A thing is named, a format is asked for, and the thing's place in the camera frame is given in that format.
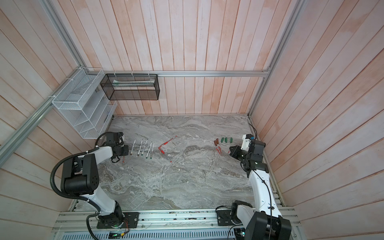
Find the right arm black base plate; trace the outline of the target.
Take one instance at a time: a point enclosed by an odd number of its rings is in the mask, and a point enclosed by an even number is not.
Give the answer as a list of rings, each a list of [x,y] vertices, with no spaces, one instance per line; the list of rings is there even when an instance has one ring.
[[[217,209],[216,215],[218,226],[224,227],[236,225],[232,220],[230,209]]]

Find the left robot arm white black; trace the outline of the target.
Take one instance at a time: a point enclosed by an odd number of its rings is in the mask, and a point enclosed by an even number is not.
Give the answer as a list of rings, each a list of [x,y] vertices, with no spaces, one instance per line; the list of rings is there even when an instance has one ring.
[[[64,198],[83,200],[96,208],[99,221],[103,225],[119,228],[124,222],[124,214],[117,201],[112,200],[100,187],[98,164],[129,155],[129,146],[125,145],[124,133],[105,132],[101,145],[84,153],[69,156],[58,163],[62,166],[61,189],[58,194]]]

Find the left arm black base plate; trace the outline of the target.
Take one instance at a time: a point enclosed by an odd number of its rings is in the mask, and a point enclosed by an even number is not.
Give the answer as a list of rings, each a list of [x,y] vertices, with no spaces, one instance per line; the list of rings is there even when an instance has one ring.
[[[97,229],[135,229],[138,225],[139,212],[124,212],[120,216],[110,214],[100,216]]]

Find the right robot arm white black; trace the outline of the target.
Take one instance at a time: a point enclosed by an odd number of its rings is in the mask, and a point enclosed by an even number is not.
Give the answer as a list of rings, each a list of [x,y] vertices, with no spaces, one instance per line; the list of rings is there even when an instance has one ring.
[[[241,146],[230,147],[230,156],[240,161],[252,186],[253,205],[235,201],[231,207],[231,219],[235,225],[245,228],[245,240],[288,240],[291,222],[281,214],[273,198],[270,171],[263,163],[266,144],[252,135],[244,135]]]

